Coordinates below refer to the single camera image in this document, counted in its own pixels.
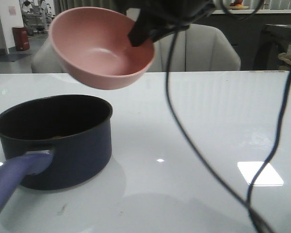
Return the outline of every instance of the saucepan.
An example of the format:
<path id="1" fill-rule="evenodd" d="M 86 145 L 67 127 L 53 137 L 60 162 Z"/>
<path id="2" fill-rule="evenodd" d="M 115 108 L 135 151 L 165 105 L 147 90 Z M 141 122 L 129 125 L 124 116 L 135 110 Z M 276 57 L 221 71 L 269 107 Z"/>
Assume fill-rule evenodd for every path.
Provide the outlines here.
<path id="1" fill-rule="evenodd" d="M 98 97 L 59 95 L 1 113 L 0 212 L 19 184 L 55 190 L 98 174 L 111 157 L 112 112 Z"/>

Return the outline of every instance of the white table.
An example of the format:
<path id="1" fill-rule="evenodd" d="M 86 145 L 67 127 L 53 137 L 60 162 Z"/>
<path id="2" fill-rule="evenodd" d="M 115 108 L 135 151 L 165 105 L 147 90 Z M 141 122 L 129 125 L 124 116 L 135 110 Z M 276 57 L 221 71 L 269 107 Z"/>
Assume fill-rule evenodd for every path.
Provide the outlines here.
<path id="1" fill-rule="evenodd" d="M 286 72 L 173 73 L 183 124 L 216 170 L 245 197 L 239 161 L 272 146 Z M 103 91 L 67 74 L 0 74 L 0 113 L 40 97 L 87 94 L 113 106 L 113 156 L 101 173 L 67 190 L 19 187 L 0 233 L 253 233 L 247 212 L 203 168 L 168 111 L 164 74 Z M 0 161 L 3 161 L 0 145 Z M 291 232 L 291 96 L 271 164 L 283 186 L 255 187 L 253 206 L 277 232 Z"/>

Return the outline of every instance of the cable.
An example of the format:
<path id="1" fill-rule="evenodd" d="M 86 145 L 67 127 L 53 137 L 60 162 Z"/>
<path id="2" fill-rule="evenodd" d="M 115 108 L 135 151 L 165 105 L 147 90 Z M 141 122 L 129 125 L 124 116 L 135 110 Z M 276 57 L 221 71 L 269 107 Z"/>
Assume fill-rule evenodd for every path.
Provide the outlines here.
<path id="1" fill-rule="evenodd" d="M 202 164 L 206 167 L 206 169 L 211 173 L 211 175 L 243 206 L 245 207 L 251 215 L 255 219 L 255 224 L 261 225 L 259 229 L 262 229 L 262 225 L 264 228 L 268 230 L 270 233 L 275 233 L 275 231 L 270 227 L 270 225 L 245 201 L 242 199 L 242 197 L 234 191 L 230 185 L 227 184 L 226 181 L 223 180 L 223 178 L 220 177 L 219 174 L 216 173 L 214 168 L 211 167 L 211 165 L 208 163 L 208 161 L 204 158 L 204 156 L 200 153 L 199 149 L 197 146 L 195 146 L 193 140 L 188 136 L 186 130 L 182 126 L 174 108 L 171 102 L 170 98 L 170 90 L 169 90 L 169 74 L 170 74 L 170 67 L 171 67 L 171 62 L 172 62 L 172 54 L 174 51 L 175 43 L 177 40 L 178 36 L 178 29 L 179 26 L 177 27 L 177 30 L 175 31 L 175 34 L 173 36 L 173 40 L 170 45 L 169 49 L 169 54 L 168 54 L 168 59 L 167 59 L 167 65 L 166 65 L 166 80 L 165 80 L 165 94 L 166 94 L 166 99 L 168 103 L 169 110 L 171 112 L 172 117 L 174 118 L 177 126 L 179 127 L 182 135 L 185 137 L 187 142 L 189 143 L 190 147 L 192 150 L 195 152 L 195 155 L 198 157 L 198 159 L 202 162 Z M 257 230 L 258 233 L 265 233 L 264 231 Z"/>
<path id="2" fill-rule="evenodd" d="M 282 129 L 282 121 L 283 121 L 283 117 L 284 117 L 284 114 L 285 114 L 285 111 L 286 111 L 286 107 L 287 107 L 287 103 L 288 103 L 290 88 L 291 88 L 291 70 L 290 70 L 290 72 L 288 74 L 288 77 L 287 77 L 287 80 L 286 80 L 286 84 L 285 84 L 285 88 L 284 88 L 284 92 L 283 92 L 282 103 L 281 103 L 281 107 L 280 107 L 280 111 L 279 111 L 278 119 L 277 119 L 277 127 L 276 127 L 275 141 L 274 141 L 273 148 L 272 148 L 270 154 L 264 160 L 262 166 L 259 168 L 259 170 L 254 175 L 254 177 L 253 177 L 253 179 L 252 179 L 252 181 L 251 181 L 251 183 L 250 183 L 250 185 L 248 187 L 248 190 L 247 190 L 247 199 L 246 199 L 246 201 L 247 201 L 247 203 L 249 205 L 251 205 L 251 197 L 252 197 L 254 183 L 256 182 L 257 178 L 262 173 L 264 168 L 267 166 L 267 164 L 272 160 L 272 158 L 274 157 L 274 155 L 276 154 L 276 151 L 278 149 L 279 142 L 280 142 L 281 129 Z M 251 220 L 254 222 L 255 221 L 254 217 L 251 216 L 250 211 L 249 211 L 249 215 L 250 215 Z"/>

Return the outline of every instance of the gray floor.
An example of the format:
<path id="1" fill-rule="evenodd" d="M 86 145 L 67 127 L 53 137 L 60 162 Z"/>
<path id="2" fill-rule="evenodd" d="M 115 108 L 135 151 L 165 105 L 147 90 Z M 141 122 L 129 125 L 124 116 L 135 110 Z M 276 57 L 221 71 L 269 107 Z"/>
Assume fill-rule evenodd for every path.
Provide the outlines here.
<path id="1" fill-rule="evenodd" d="M 21 74 L 32 73 L 31 60 L 35 53 L 39 50 L 42 44 L 47 39 L 48 34 L 35 34 L 34 36 L 28 36 L 30 49 L 26 51 L 10 51 L 10 53 L 24 53 L 30 54 L 29 56 L 16 60 L 14 62 L 0 62 L 0 74 Z"/>

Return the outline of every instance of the pot handle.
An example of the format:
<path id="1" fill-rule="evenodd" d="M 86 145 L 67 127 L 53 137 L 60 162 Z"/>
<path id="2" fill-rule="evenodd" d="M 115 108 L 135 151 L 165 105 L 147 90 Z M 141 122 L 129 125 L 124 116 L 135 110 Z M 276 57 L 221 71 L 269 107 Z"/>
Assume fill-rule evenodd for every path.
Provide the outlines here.
<path id="1" fill-rule="evenodd" d="M 29 151 L 9 159 L 0 166 L 0 212 L 26 175 L 36 175 L 44 171 L 52 162 L 49 150 Z"/>

